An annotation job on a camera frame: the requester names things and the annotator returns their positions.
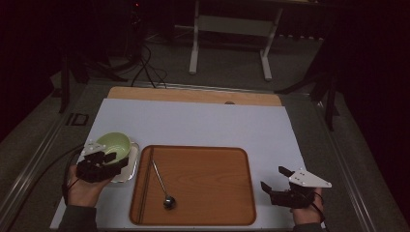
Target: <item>dark background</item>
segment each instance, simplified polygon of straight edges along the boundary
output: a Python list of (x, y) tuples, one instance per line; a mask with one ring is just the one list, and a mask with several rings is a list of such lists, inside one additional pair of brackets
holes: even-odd
[[(81, 35), (73, 45), (95, 59), (103, 59), (107, 43), (115, 41), (114, 27), (96, 20), (91, 1), (2, 1), (0, 6), (0, 141), (30, 113), (53, 87), (49, 77), (60, 70), (62, 19), (72, 14), (64, 11), (81, 6), (72, 18), (75, 33)], [(111, 17), (127, 23), (126, 8), (105, 8), (112, 1), (100, 1), (99, 11), (113, 9)], [(259, 13), (261, 9), (226, 7), (227, 14)], [(407, 145), (409, 123), (409, 8), (400, 2), (361, 2), (346, 14), (299, 6), (285, 10), (278, 34), (326, 38), (312, 63), (315, 71), (337, 75), (337, 89), (358, 123), (376, 162), (398, 203), (410, 221), (407, 197), (410, 169)], [(173, 24), (192, 25), (193, 1), (149, 1), (144, 6), (144, 20), (162, 31), (170, 40)], [(204, 9), (215, 12), (215, 5)], [(269, 11), (258, 16), (269, 17)]]

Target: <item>person's left hand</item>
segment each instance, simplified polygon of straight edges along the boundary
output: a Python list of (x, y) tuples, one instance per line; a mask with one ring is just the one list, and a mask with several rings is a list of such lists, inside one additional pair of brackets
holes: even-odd
[(108, 185), (113, 178), (101, 182), (88, 183), (75, 176), (76, 168), (76, 165), (70, 167), (70, 182), (68, 184), (70, 187), (69, 205), (95, 207), (103, 188)]

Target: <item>white metal table leg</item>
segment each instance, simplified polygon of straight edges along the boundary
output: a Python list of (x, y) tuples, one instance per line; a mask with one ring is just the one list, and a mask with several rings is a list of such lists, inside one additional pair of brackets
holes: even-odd
[(199, 1), (195, 1), (195, 19), (193, 21), (193, 46), (190, 54), (190, 74), (196, 74), (196, 66), (198, 64), (198, 18), (199, 18)]
[(267, 81), (272, 80), (272, 74), (271, 74), (271, 68), (269, 66), (268, 54), (269, 54), (269, 50), (271, 49), (272, 41), (274, 40), (274, 37), (275, 37), (275, 33), (277, 32), (281, 13), (282, 13), (282, 8), (279, 8), (277, 11), (275, 22), (272, 24), (271, 32), (269, 33), (268, 42), (266, 43), (265, 49), (260, 50), (260, 59), (262, 62), (263, 74), (265, 76), (265, 80)]

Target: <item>person's hand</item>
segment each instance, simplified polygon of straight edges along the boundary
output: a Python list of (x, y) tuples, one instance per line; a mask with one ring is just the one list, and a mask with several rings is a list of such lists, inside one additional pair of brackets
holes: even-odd
[[(315, 192), (319, 195), (322, 195), (322, 188), (317, 188)], [(317, 208), (319, 208), (321, 212), (323, 212), (322, 198), (317, 194), (314, 194), (313, 203), (317, 206)], [(322, 220), (320, 213), (311, 205), (304, 209), (292, 209), (291, 212), (293, 213), (293, 220), (297, 225), (320, 223)]]
[(111, 182), (107, 179), (97, 183), (88, 183), (76, 178), (76, 165), (70, 167), (69, 205), (95, 207), (103, 188)]

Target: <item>ladle head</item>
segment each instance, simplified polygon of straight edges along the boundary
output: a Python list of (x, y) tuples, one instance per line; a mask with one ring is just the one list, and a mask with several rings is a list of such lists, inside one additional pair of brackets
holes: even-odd
[(170, 195), (166, 195), (165, 196), (165, 199), (163, 200), (163, 207), (166, 209), (166, 210), (171, 210), (171, 209), (173, 209), (174, 207), (175, 207), (175, 204), (176, 204), (177, 202), (175, 201), (175, 198), (174, 197), (172, 197), (172, 196), (170, 196)]

